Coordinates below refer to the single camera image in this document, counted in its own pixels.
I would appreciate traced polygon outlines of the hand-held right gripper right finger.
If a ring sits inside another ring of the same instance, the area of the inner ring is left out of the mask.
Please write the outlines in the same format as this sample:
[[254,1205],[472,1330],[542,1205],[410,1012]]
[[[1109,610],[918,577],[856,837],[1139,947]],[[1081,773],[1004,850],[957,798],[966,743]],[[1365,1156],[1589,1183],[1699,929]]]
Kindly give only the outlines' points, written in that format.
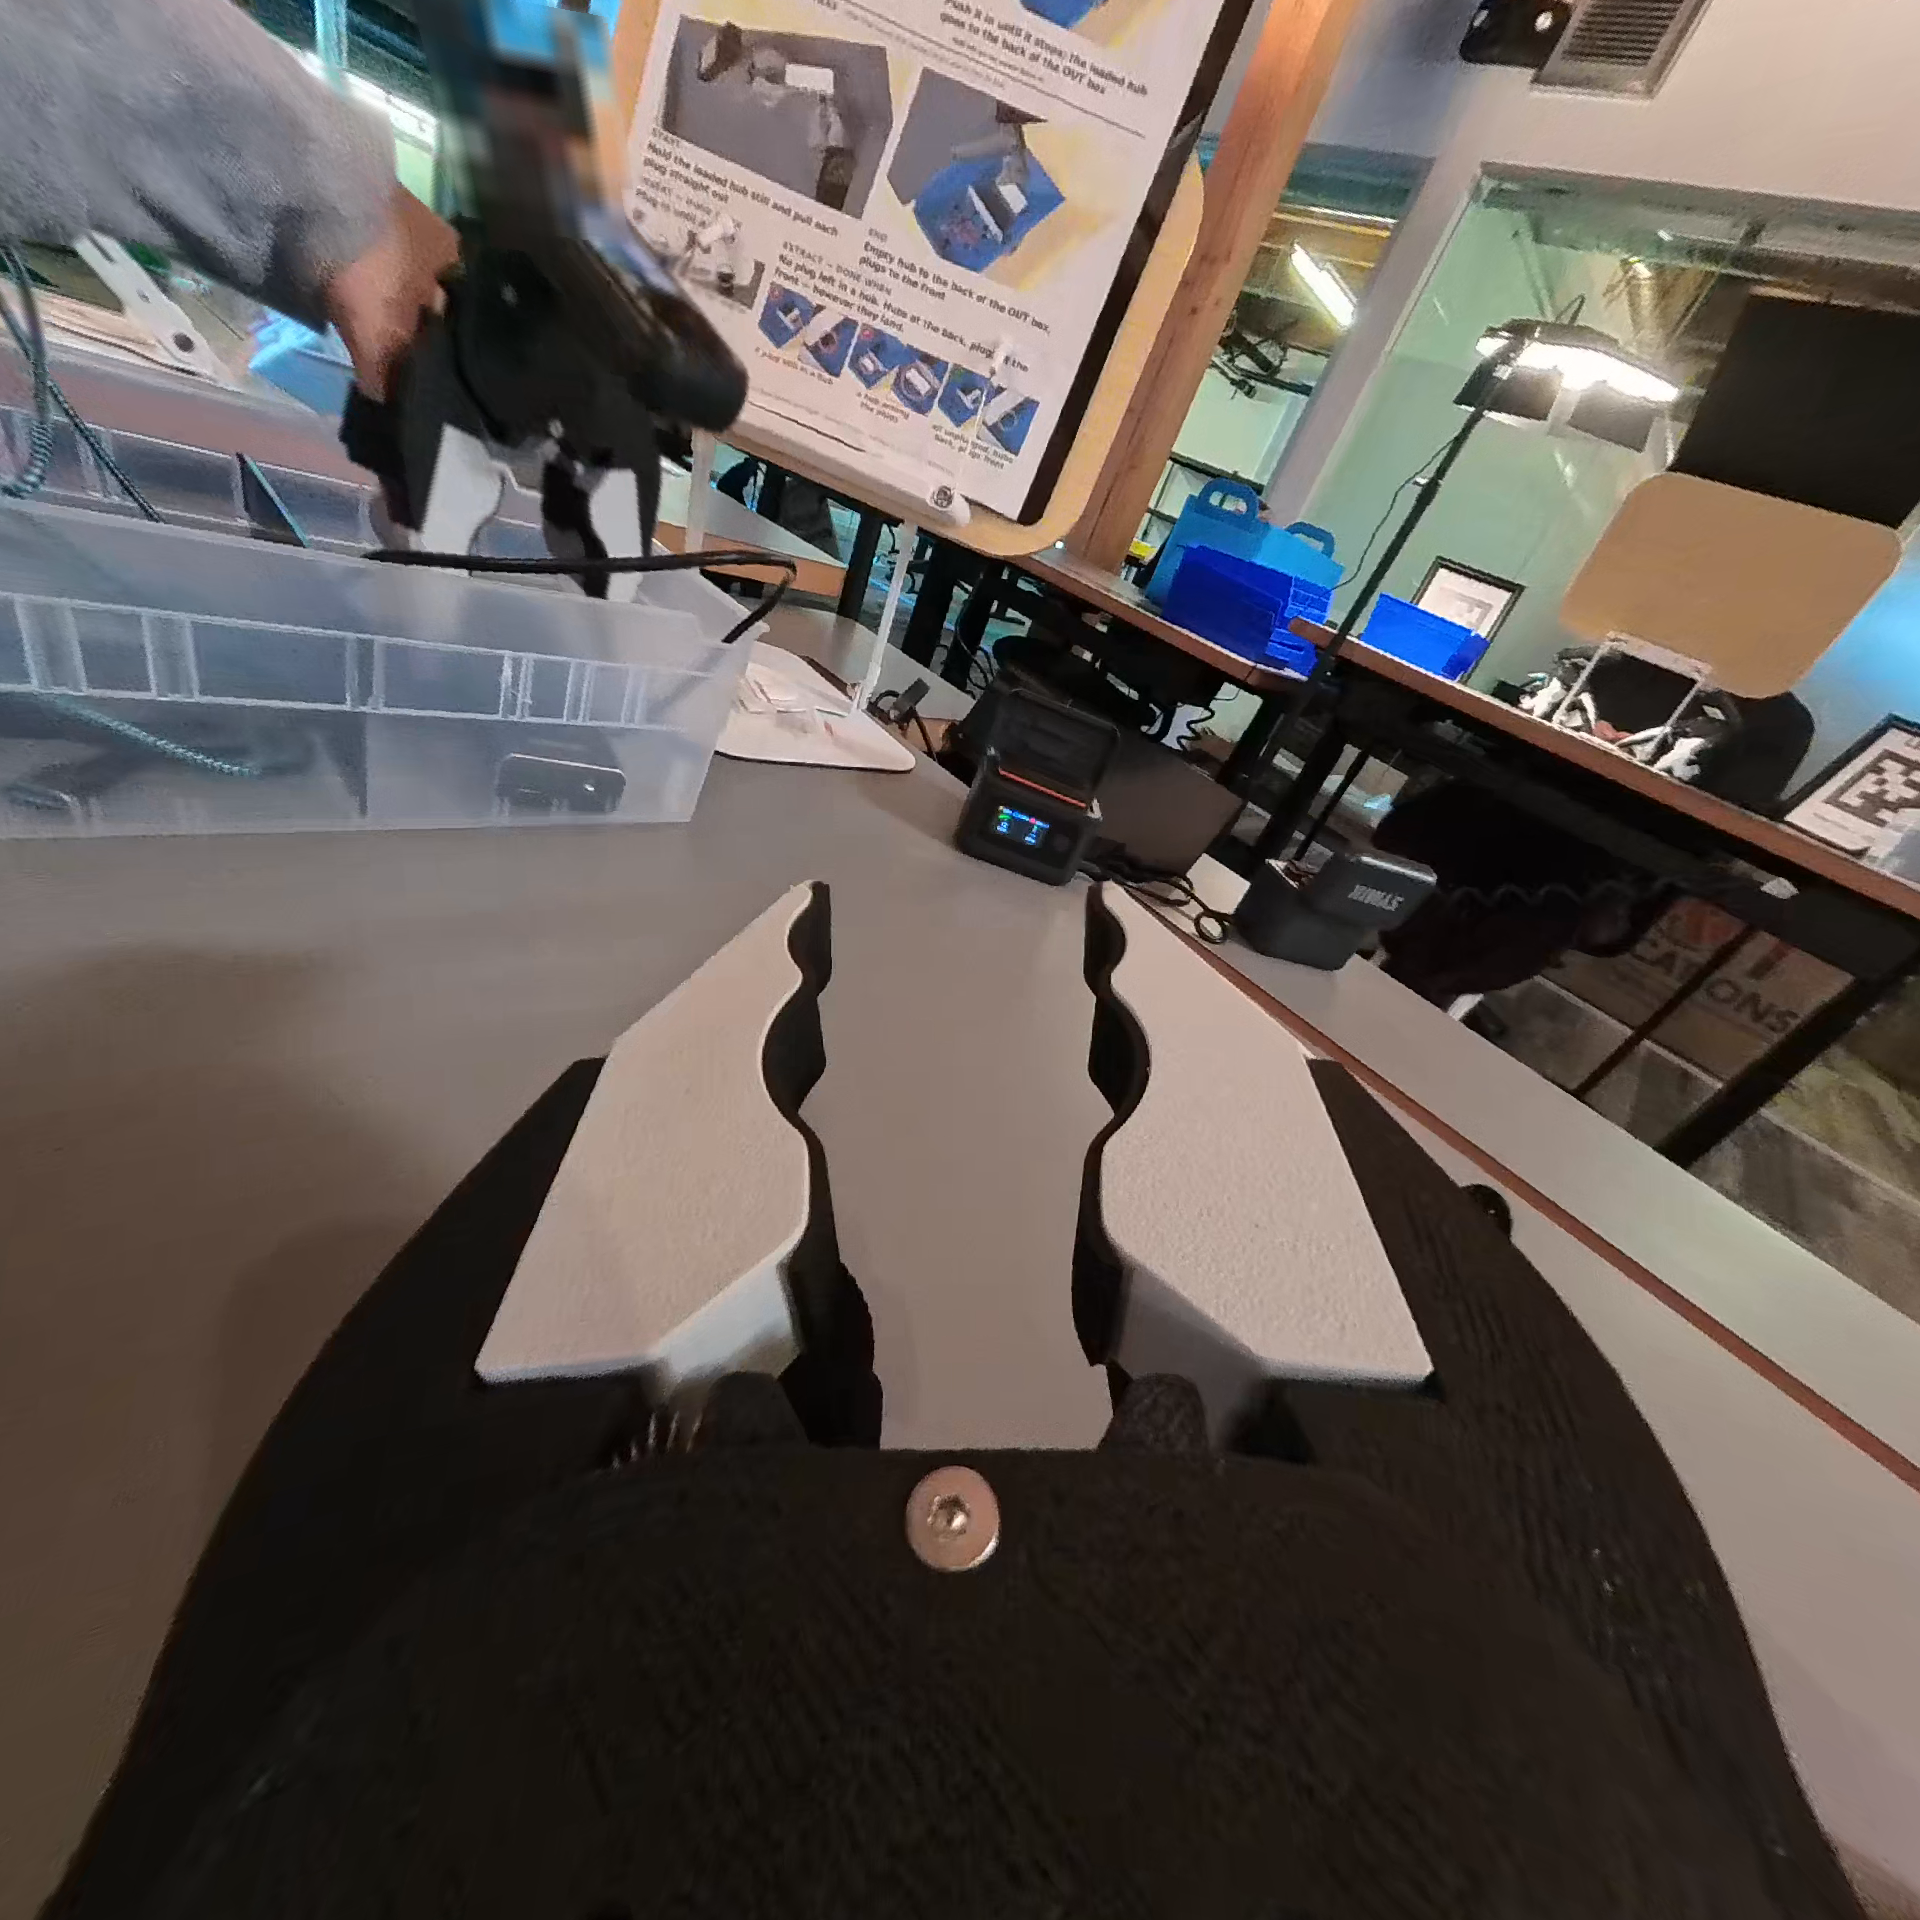
[[1087,890],[1081,978],[1087,1079],[1109,1103],[1071,1265],[1087,1358],[1190,1380],[1210,1448],[1233,1448],[1272,1389],[1430,1389],[1310,1053],[1116,883]]

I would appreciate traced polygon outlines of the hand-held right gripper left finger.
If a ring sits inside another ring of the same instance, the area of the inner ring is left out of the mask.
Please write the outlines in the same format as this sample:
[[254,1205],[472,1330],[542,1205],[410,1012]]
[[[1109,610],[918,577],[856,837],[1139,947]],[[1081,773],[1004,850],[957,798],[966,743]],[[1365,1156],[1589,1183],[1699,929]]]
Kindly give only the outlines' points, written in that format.
[[693,1416],[774,1375],[817,1448],[883,1448],[876,1316],[838,1249],[827,1147],[833,890],[791,883],[603,1058],[474,1375],[633,1380]]

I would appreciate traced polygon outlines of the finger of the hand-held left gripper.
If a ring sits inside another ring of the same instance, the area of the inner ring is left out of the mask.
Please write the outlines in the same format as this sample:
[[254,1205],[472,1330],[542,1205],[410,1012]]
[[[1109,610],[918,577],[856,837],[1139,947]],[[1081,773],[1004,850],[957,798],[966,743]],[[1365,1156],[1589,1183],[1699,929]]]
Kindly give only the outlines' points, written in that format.
[[542,443],[491,443],[463,428],[440,433],[404,553],[542,562]]
[[633,472],[595,464],[575,446],[552,446],[540,472],[540,521],[556,562],[650,562],[661,510],[661,461]]

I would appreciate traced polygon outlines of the clear plastic bin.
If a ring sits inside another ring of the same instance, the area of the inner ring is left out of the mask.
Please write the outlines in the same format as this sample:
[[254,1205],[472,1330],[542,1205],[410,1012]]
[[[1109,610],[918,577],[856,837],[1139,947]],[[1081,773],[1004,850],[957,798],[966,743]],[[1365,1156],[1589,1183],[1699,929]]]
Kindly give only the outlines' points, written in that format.
[[[633,595],[377,568],[375,493],[5,393],[5,843],[682,825],[750,621],[701,571]],[[608,757],[608,818],[496,804],[521,749]]]

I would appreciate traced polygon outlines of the person's left forearm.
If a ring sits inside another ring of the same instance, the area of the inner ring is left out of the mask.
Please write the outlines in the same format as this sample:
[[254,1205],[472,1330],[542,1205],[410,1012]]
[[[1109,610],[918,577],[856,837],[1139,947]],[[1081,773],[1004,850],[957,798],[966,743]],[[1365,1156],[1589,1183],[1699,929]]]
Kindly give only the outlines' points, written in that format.
[[0,4],[0,227],[109,235],[325,324],[325,290],[389,221],[383,114],[309,74],[224,0]]

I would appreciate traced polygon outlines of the black usb hub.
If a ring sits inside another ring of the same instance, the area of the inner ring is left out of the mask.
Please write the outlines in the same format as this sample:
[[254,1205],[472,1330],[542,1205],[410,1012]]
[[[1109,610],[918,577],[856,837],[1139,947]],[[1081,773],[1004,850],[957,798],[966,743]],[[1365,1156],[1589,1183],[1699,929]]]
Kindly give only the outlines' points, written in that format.
[[608,757],[521,749],[496,761],[491,791],[496,791],[496,804],[515,804],[515,810],[608,818],[624,804],[624,770]]

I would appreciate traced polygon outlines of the person's left hand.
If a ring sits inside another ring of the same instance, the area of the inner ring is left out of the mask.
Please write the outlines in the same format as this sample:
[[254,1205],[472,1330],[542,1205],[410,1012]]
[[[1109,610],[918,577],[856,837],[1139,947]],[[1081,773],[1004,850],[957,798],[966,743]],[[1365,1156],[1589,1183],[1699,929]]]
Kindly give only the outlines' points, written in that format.
[[442,309],[459,227],[410,185],[389,185],[377,235],[325,285],[325,320],[368,401],[389,401],[425,317]]

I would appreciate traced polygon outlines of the white sign stand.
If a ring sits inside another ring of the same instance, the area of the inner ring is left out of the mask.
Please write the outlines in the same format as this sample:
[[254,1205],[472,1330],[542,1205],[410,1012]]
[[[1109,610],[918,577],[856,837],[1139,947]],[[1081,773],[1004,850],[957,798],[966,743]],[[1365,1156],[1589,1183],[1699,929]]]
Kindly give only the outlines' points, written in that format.
[[883,623],[779,604],[750,635],[714,750],[817,773],[910,773],[966,720],[971,693],[907,661],[896,595]]

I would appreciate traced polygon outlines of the black battery charger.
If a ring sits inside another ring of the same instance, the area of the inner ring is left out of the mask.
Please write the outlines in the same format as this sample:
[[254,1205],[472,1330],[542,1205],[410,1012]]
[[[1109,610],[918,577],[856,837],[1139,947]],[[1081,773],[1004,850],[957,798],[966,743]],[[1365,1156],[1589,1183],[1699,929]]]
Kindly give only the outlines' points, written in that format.
[[1255,957],[1345,972],[1437,895],[1437,872],[1398,855],[1265,861],[1225,929]]

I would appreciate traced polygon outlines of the instruction poster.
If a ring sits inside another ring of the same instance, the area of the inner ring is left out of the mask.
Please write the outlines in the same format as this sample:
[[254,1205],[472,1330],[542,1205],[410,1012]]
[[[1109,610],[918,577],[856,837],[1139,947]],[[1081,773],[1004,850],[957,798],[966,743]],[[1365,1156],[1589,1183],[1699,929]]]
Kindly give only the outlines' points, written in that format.
[[624,4],[628,221],[748,363],[728,439],[1047,521],[1249,4]]

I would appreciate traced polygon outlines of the dark flat case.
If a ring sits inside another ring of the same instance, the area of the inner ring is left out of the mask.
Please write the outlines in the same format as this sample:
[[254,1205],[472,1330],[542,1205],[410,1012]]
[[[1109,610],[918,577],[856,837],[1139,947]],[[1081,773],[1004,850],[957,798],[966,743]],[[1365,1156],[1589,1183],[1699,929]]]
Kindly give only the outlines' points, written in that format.
[[1190,876],[1243,818],[1220,781],[1142,732],[1116,743],[1095,798],[1087,865],[1126,876]]

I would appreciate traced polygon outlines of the black device with display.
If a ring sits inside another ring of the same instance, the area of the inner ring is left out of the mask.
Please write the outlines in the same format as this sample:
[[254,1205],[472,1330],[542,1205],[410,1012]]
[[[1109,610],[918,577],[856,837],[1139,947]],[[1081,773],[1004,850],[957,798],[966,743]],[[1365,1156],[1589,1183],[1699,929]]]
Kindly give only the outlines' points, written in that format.
[[1104,715],[1029,686],[998,693],[957,855],[1040,883],[1080,882],[1104,825],[1099,791],[1116,750],[1123,732]]

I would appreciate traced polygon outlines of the brown cardboard box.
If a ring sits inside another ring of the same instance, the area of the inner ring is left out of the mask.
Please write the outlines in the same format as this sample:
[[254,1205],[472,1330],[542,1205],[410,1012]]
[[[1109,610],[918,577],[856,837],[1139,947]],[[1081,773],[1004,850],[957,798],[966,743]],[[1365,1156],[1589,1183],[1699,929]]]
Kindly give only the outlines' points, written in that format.
[[1708,900],[1676,900],[1635,947],[1611,961],[1576,947],[1544,972],[1544,988],[1621,1028],[1647,1026],[1676,995],[1647,1040],[1723,1084],[1799,1034],[1852,978]]

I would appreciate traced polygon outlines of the wooden sign board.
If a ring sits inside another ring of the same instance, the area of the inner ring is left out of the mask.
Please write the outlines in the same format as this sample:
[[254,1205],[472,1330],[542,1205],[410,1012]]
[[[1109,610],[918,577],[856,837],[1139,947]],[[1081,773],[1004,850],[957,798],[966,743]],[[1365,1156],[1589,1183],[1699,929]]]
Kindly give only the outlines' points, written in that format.
[[1558,623],[1699,661],[1735,699],[1774,699],[1900,562],[1900,526],[1663,472],[1621,497]]
[[1116,461],[1126,413],[1142,387],[1142,375],[1163,334],[1175,292],[1190,272],[1199,221],[1205,221],[1205,170],[1195,157],[1182,157],[1163,227],[1158,227],[1153,249],[1142,255],[1142,280],[1116,324],[1116,343],[1104,347],[1099,382],[1095,382],[1087,413],[1055,472],[1055,493],[1047,497],[1047,506],[1029,521],[979,506],[971,521],[944,535],[949,543],[985,553],[985,562],[1029,562],[1029,553],[1061,543],[1087,515],[1087,504]]

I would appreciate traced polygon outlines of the blue plastic bin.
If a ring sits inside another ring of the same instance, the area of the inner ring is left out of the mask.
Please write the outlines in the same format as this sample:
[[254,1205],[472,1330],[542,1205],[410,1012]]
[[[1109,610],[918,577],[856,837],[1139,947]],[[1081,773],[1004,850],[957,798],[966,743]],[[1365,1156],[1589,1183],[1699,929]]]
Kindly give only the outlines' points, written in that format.
[[1487,650],[1487,635],[1382,592],[1359,623],[1359,647],[1403,668],[1419,668],[1438,684],[1468,684],[1468,672]]

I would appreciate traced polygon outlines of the long brown edged table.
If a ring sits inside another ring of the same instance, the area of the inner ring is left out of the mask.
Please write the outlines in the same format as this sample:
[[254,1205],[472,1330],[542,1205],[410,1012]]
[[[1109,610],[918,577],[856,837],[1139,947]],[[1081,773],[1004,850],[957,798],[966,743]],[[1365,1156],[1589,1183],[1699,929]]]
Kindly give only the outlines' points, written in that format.
[[1321,712],[1321,743],[1304,757],[1261,850],[1281,850],[1321,791],[1345,749],[1406,750],[1419,770],[1468,781],[1494,798],[1576,832],[1614,865],[1715,900],[1740,929],[1784,941],[1838,972],[1845,988],[1799,1028],[1773,1040],[1742,1072],[1700,1097],[1655,1150],[1699,1167],[1827,1053],[1893,1002],[1920,972],[1913,882],[1866,872],[1820,837],[1663,781],[1605,743],[1558,732],[1478,686],[1430,675],[1375,647],[1295,623],[1321,650],[1310,675],[1281,675],[1240,743],[1240,761],[1265,770],[1290,749],[1295,715]]

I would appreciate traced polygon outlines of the stack of blue bins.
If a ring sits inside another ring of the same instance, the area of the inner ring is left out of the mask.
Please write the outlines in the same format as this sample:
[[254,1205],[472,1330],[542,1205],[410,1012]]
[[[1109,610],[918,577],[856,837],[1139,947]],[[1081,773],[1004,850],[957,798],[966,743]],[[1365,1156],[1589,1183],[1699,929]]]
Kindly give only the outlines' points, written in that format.
[[1341,583],[1345,568],[1331,526],[1272,521],[1261,493],[1225,477],[1182,504],[1142,592],[1166,623],[1240,661],[1310,675],[1318,647],[1290,623],[1321,623]]

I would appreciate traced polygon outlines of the framed printed tag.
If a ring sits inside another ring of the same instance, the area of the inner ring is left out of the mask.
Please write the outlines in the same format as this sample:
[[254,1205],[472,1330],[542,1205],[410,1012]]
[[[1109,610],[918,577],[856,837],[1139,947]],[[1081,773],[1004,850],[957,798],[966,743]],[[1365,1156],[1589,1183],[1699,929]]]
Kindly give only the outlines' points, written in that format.
[[1527,585],[1484,568],[1430,562],[1413,610],[1437,615],[1478,638],[1499,638],[1505,621],[1518,610]]
[[1784,825],[1866,865],[1913,825],[1913,810],[1920,723],[1912,715],[1883,715],[1801,791],[1787,793]]

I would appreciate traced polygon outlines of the black bag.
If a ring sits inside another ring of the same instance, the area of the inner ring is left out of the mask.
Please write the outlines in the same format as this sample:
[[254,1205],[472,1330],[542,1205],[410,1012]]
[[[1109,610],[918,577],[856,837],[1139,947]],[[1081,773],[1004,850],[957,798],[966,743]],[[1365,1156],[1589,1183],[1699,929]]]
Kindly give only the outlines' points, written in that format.
[[1723,693],[1640,654],[1558,654],[1567,686],[1558,723],[1598,749],[1726,798],[1774,818],[1795,773],[1812,749],[1812,712],[1799,693]]

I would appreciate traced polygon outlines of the studio light on stand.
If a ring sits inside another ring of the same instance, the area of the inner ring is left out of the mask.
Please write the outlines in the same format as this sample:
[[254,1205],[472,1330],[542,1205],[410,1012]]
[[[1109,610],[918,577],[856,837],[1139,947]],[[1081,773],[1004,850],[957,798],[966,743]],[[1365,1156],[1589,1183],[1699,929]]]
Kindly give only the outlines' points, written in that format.
[[1413,477],[1413,504],[1398,521],[1382,521],[1388,543],[1365,568],[1345,621],[1285,702],[1265,702],[1261,720],[1243,732],[1225,773],[1240,793],[1255,793],[1261,773],[1274,761],[1281,749],[1295,743],[1310,702],[1335,686],[1341,654],[1350,650],[1359,621],[1382,595],[1392,568],[1403,562],[1406,538],[1437,510],[1452,472],[1461,464],[1468,443],[1487,424],[1544,428],[1585,443],[1611,443],[1644,451],[1655,433],[1676,415],[1680,380],[1660,363],[1626,353],[1614,334],[1580,324],[1580,320],[1505,320],[1478,334],[1478,366],[1461,380],[1461,428],[1452,443]]

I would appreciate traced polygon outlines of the black panel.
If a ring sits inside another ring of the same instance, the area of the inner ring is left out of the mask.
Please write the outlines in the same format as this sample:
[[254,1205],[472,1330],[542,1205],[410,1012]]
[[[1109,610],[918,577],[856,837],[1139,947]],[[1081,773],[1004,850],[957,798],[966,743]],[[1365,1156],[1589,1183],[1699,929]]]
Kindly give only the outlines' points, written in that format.
[[1904,526],[1920,504],[1920,320],[1742,301],[1668,472]]

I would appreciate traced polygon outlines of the ceiling vent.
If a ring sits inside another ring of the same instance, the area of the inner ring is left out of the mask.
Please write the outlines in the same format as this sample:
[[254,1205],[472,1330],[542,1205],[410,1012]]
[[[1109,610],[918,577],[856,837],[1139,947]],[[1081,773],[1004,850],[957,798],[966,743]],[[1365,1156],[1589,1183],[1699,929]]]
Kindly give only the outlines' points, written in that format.
[[1529,84],[1647,101],[1689,41],[1700,13],[1708,0],[1580,0]]

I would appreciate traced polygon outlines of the white bracket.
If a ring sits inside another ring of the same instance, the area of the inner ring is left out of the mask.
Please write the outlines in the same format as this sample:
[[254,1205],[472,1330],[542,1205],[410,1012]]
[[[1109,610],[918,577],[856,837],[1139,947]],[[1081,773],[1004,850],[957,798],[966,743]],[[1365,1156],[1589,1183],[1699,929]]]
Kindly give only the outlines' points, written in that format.
[[147,272],[121,241],[77,235],[77,255],[109,285],[147,353],[179,375],[233,387],[230,363],[218,363],[190,317]]

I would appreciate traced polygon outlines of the wooden post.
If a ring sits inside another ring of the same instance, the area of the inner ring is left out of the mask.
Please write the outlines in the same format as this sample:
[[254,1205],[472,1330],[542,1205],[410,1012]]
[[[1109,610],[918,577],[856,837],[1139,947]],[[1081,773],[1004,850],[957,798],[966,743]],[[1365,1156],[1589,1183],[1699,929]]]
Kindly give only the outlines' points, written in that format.
[[1071,562],[1099,571],[1126,562],[1359,13],[1359,0],[1274,0],[1265,13],[1255,60],[1205,167],[1190,268],[1123,415],[1087,510],[1067,535]]

